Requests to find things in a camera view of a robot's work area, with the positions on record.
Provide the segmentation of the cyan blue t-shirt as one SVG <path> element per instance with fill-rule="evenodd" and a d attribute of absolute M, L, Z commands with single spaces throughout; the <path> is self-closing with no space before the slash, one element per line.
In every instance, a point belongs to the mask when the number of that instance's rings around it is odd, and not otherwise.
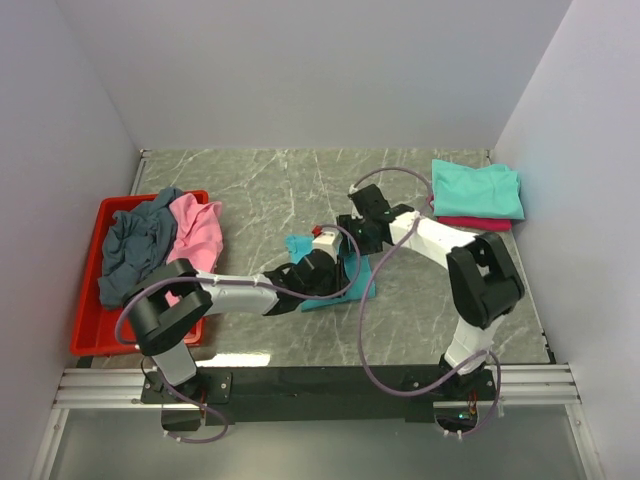
<path fill-rule="evenodd" d="M 290 260 L 293 263 L 297 263 L 304 255 L 307 255 L 312 250 L 312 237 L 304 235 L 288 235 L 285 238 L 285 246 L 289 252 Z M 360 275 L 359 280 L 361 282 L 361 297 L 365 291 L 365 287 L 372 276 L 372 268 L 367 256 L 361 257 L 360 263 Z M 308 312 L 336 304 L 356 302 L 357 300 L 305 300 L 300 305 L 302 312 Z"/>

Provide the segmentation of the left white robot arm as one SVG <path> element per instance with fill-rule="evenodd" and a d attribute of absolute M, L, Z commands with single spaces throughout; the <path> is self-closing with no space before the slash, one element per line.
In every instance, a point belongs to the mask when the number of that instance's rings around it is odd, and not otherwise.
<path fill-rule="evenodd" d="M 279 316 L 307 300 L 338 298 L 360 269 L 356 242 L 332 232 L 316 237 L 311 252 L 298 262 L 254 276 L 205 273 L 179 259 L 130 291 L 114 335 L 151 358 L 166 392 L 186 402 L 199 392 L 200 378 L 184 337 L 199 320 L 233 312 Z M 130 341 L 122 336 L 125 324 L 133 331 Z"/>

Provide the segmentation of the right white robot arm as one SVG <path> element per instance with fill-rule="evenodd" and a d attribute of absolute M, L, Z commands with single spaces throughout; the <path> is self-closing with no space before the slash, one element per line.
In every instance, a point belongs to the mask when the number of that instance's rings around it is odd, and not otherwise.
<path fill-rule="evenodd" d="M 505 317 L 524 297 L 524 283 L 501 237 L 493 232 L 472 234 L 432 220 L 418 210 L 391 206 L 376 185 L 351 187 L 353 212 L 338 217 L 350 238 L 343 253 L 372 255 L 385 245 L 406 248 L 448 272 L 459 319 L 439 374 L 444 395 L 460 399 L 474 386 L 472 372 L 489 356 L 494 335 Z"/>

